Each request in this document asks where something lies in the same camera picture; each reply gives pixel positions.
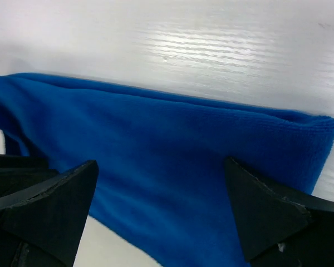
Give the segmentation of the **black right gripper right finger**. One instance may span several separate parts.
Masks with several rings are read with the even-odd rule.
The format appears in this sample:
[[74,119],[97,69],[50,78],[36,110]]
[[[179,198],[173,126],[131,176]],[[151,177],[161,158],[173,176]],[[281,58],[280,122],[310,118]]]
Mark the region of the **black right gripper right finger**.
[[224,161],[245,262],[251,266],[334,266],[334,202]]

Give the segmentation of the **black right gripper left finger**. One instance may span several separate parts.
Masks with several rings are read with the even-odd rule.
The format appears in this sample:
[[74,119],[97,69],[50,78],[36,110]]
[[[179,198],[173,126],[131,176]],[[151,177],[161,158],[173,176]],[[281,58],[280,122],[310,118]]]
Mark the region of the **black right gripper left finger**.
[[0,197],[0,266],[73,266],[97,177],[86,161]]

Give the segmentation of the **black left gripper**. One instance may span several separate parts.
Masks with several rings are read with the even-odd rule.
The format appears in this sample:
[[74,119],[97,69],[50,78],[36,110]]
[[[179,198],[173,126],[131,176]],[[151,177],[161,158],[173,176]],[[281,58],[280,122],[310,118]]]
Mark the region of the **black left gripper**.
[[0,155],[0,197],[23,190],[58,174],[39,157]]

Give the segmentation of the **blue towel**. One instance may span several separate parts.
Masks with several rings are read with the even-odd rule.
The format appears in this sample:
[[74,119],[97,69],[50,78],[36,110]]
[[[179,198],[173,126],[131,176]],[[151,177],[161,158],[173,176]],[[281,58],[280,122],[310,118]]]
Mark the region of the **blue towel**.
[[0,76],[11,155],[100,169],[90,215],[163,266],[245,266],[225,186],[231,156],[310,193],[334,118],[97,81]]

